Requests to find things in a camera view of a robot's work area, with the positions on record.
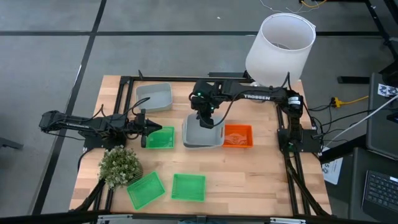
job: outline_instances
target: white cable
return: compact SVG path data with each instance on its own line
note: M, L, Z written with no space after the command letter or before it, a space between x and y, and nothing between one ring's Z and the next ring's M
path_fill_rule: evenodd
M367 115L364 119L362 119L361 121L357 122L356 124L352 125L351 127L345 129L344 131L340 132L338 135L336 135L328 144L326 144L325 147L327 147L330 143L332 143L336 138L338 138L339 136L341 136L342 134L344 134L345 132L347 132L348 130L350 130L351 128L354 128L355 126L359 125L362 121L365 121L367 119L369 119L371 116L373 116L375 113L377 113L379 110L383 109L383 107L385 107L386 105L388 105L390 102L394 101L395 99L398 98L398 95L396 95L395 97L393 97L391 100L387 101L387 103L384 103L383 105L381 105L377 110L373 111L373 113Z
M271 8L271 7L267 6L267 5L265 5L265 4L263 3L262 0L259 0L259 1L261 2L262 6L268 8L268 9L271 10L272 12L281 12L281 13L284 13L284 12L279 11L279 10L274 10L273 8ZM300 11L300 10L304 7L304 4L302 4L301 7L300 7L300 9L298 9L298 10L295 11L295 12L292 11L291 9L289 9L288 7L286 7L286 9L289 10L291 13L294 13L294 14L300 14L300 13L303 13L303 12L310 12L310 11L312 11L312 10L314 10L314 9L319 9L319 4L318 4L318 2L315 1L315 3L317 4L317 7L314 7L314 8L312 8L312 9L308 10L308 11Z

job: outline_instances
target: keyboard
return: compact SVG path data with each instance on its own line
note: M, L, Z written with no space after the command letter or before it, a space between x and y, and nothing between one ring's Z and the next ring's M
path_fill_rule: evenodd
M398 216L398 177L368 170L362 210L377 219Z

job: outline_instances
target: potted plant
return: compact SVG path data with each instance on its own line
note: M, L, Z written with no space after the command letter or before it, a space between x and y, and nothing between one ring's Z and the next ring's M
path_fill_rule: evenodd
M124 146L105 151L99 166L99 179L104 179L111 189L130 185L142 177L142 165L136 153Z

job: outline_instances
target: yellow cable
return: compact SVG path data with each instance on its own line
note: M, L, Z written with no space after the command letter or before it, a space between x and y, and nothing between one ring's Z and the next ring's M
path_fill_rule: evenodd
M304 1L301 1L301 3L302 3L304 6L307 6L307 7L319 7L320 5L322 5L323 3L325 3L326 1L327 1L327 0L323 0L323 2L317 4L316 6L310 6L310 5L308 5L307 3L305 3Z
M357 100L353 100L353 101L350 101L350 102L341 102L340 104L341 105L348 105L348 104L356 103L358 101L365 100L365 99L368 99L368 98L369 98L369 96L364 96L364 97L359 98Z

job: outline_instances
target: plant pot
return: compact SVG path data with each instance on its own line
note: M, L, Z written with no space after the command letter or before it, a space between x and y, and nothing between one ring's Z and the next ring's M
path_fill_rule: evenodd
M126 183L126 186L131 185L131 184L135 183L137 180L141 179L143 173L144 173L144 170L142 168L142 164L141 164L141 162L138 161L138 170L137 170L135 176L132 178L132 180L130 180L129 182Z

